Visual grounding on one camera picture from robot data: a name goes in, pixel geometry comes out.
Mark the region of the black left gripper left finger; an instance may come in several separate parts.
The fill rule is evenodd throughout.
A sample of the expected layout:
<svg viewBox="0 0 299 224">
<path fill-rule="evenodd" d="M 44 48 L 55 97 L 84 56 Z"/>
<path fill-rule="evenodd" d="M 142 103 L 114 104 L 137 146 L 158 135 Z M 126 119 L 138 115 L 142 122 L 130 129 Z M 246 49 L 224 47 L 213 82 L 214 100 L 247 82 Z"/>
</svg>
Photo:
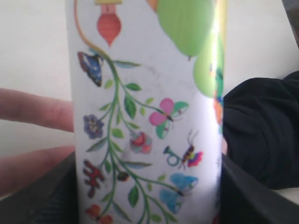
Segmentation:
<svg viewBox="0 0 299 224">
<path fill-rule="evenodd" d="M 2 224 L 77 224 L 75 154 L 0 202 Z"/>
</svg>

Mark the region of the person's open bare hand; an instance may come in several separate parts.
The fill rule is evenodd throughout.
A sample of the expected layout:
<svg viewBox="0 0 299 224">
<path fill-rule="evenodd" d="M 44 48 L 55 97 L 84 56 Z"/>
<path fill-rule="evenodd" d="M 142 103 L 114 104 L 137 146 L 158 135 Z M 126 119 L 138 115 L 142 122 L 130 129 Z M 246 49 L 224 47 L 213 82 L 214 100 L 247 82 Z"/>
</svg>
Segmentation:
<svg viewBox="0 0 299 224">
<path fill-rule="evenodd" d="M 0 90 L 0 196 L 11 195 L 74 152 L 71 90 Z"/>
</svg>

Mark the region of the black sleeved forearm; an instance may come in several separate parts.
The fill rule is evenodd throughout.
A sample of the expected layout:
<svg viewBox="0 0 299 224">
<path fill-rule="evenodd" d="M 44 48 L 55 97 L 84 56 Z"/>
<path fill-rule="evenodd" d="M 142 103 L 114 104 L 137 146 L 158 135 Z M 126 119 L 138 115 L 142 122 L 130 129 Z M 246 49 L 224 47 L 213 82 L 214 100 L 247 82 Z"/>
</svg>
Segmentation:
<svg viewBox="0 0 299 224">
<path fill-rule="evenodd" d="M 299 185 L 299 74 L 251 78 L 224 97 L 228 157 L 270 189 Z"/>
</svg>

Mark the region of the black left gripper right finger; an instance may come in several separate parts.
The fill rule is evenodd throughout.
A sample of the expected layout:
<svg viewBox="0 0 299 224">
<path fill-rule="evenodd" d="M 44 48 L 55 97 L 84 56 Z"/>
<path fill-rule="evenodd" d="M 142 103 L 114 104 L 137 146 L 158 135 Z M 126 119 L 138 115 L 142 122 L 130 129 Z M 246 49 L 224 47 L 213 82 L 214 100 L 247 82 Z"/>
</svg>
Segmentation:
<svg viewBox="0 0 299 224">
<path fill-rule="evenodd" d="M 222 155 L 220 224 L 297 224 L 299 206 Z"/>
</svg>

